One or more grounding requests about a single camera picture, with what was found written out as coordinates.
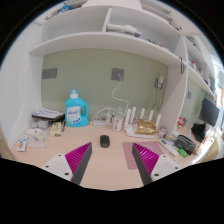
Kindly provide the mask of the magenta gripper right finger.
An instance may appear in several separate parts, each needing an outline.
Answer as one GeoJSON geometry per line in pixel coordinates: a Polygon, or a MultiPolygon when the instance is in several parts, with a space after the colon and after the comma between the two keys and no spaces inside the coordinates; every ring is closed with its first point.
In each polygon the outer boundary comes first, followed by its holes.
{"type": "Polygon", "coordinates": [[[181,167],[167,154],[158,155],[137,143],[132,146],[132,154],[143,185],[181,170],[181,167]]]}

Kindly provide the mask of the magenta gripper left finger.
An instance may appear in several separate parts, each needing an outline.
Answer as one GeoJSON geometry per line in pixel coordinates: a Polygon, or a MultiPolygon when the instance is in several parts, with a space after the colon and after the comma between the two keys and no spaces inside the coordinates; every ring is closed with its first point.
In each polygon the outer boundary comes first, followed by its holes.
{"type": "Polygon", "coordinates": [[[82,145],[67,154],[56,154],[42,169],[79,185],[92,154],[92,143],[82,145]]]}

